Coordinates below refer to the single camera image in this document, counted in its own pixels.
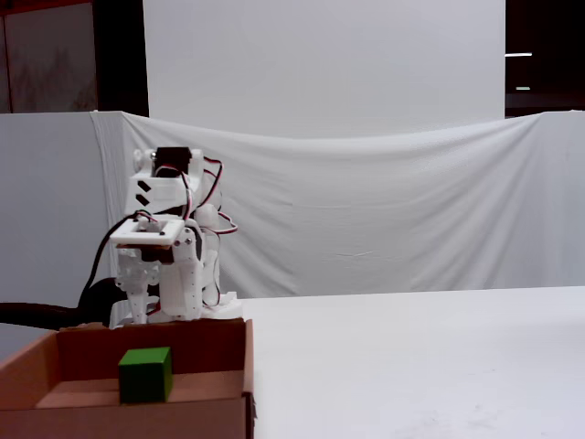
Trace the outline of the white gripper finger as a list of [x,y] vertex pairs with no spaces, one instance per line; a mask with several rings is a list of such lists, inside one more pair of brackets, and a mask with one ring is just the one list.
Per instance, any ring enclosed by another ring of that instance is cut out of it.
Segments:
[[148,291],[136,290],[129,293],[129,303],[134,323],[147,321]]
[[199,319],[203,311],[203,241],[196,226],[185,226],[172,246],[173,262],[160,272],[160,305],[172,319]]

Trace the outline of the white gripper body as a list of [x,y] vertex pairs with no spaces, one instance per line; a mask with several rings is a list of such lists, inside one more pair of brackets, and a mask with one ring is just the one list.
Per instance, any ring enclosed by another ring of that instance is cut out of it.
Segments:
[[128,296],[160,295],[162,268],[174,261],[170,249],[118,249],[116,285]]

